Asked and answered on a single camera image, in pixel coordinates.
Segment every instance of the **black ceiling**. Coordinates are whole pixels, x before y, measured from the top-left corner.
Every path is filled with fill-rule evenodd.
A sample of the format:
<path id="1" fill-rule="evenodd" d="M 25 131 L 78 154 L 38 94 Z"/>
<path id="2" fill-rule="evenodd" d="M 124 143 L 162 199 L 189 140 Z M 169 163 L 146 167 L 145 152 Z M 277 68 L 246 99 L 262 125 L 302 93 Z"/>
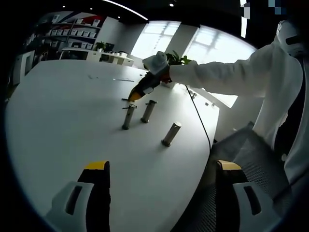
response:
<path id="1" fill-rule="evenodd" d="M 239 0 L 113 0 L 151 20 L 181 21 L 188 25 L 206 25 L 240 37 L 241 8 Z M 276 32 L 277 23 L 282 16 L 275 15 L 273 8 L 267 8 L 268 0 L 259 0 L 266 4 L 263 10 L 251 9 L 252 18 L 247 23 L 245 41 L 260 48 L 270 43 Z M 141 17 L 114 4 L 102 0 L 54 0 L 39 1 L 39 14 L 52 11 L 82 11 L 117 18 L 125 24 L 145 23 Z"/>

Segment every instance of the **window frame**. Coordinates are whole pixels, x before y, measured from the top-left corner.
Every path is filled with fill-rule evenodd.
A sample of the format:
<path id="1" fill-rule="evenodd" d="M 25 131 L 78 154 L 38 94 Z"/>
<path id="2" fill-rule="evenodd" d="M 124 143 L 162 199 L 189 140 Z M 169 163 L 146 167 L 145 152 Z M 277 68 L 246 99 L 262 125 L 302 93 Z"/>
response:
<path id="1" fill-rule="evenodd" d="M 163 30 L 161 31 L 161 33 L 145 32 L 145 31 L 148 29 L 148 27 L 151 26 L 152 23 L 155 24 L 155 23 L 160 23 L 160 22 L 162 22 L 162 23 L 165 24 L 165 26 L 164 26 Z M 177 26 L 177 28 L 176 28 L 174 34 L 173 34 L 173 35 L 165 34 L 166 30 L 168 29 L 169 25 L 171 25 L 171 24 L 178 24 L 178 26 Z M 150 22 L 149 22 L 148 24 L 146 24 L 145 27 L 143 28 L 142 32 L 141 32 L 140 35 L 139 35 L 139 38 L 140 38 L 140 36 L 145 35 L 145 34 L 157 35 L 157 36 L 158 36 L 158 40 L 157 40 L 157 42 L 155 43 L 155 46 L 154 46 L 154 47 L 152 48 L 152 50 L 151 50 L 151 54 L 152 54 L 152 55 L 155 55 L 155 54 L 153 54 L 153 52 L 156 51 L 157 46 L 158 46 L 158 44 L 160 43 L 160 40 L 163 39 L 163 38 L 168 38 L 168 39 L 169 39 L 169 43 L 168 43 L 168 45 L 167 45 L 167 47 L 168 47 L 169 44 L 170 44 L 170 41 L 172 40 L 173 36 L 175 35 L 176 31 L 178 30 L 180 24 L 181 24 L 181 22 L 177 22 L 177 21 L 150 21 Z M 139 56 L 136 56 L 136 53 L 134 54 L 134 49 L 135 49 L 136 45 L 139 43 L 139 38 L 137 39 L 137 41 L 136 41 L 136 43 L 135 43 L 135 45 L 134 45 L 134 47 L 133 47 L 133 49 L 132 49 L 131 55 L 133 55 L 133 56 L 135 56 L 135 57 L 138 57 L 138 58 L 141 58 L 141 57 L 139 57 Z"/>

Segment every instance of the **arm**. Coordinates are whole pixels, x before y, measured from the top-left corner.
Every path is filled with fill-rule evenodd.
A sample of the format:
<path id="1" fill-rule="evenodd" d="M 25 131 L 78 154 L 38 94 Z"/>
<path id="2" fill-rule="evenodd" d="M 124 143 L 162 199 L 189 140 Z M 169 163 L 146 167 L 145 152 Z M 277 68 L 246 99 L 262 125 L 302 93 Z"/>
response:
<path id="1" fill-rule="evenodd" d="M 274 43 L 255 51 L 248 60 L 223 64 L 211 62 L 198 65 L 170 67 L 172 81 L 195 88 L 205 88 L 211 93 L 229 95 L 254 95 L 262 97 L 270 78 Z"/>

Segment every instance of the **person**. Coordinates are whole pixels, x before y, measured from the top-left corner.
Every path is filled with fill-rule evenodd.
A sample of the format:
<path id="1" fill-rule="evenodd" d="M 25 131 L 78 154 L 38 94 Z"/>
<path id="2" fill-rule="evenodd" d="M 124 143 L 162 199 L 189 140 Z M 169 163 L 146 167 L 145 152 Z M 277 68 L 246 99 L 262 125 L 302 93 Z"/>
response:
<path id="1" fill-rule="evenodd" d="M 281 21 L 274 41 L 247 60 L 174 65 L 161 81 L 205 88 L 211 93 L 263 97 L 254 132 L 282 154 L 290 183 L 307 170 L 308 51 L 291 21 Z"/>

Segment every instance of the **white helmet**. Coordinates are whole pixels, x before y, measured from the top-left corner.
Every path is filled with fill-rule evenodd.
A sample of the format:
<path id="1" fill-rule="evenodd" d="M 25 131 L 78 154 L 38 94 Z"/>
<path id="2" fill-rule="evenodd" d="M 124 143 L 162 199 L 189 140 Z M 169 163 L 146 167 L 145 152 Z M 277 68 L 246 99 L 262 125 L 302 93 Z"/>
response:
<path id="1" fill-rule="evenodd" d="M 281 48 L 292 57 L 304 55 L 306 50 L 296 28 L 288 20 L 281 21 L 277 28 Z"/>

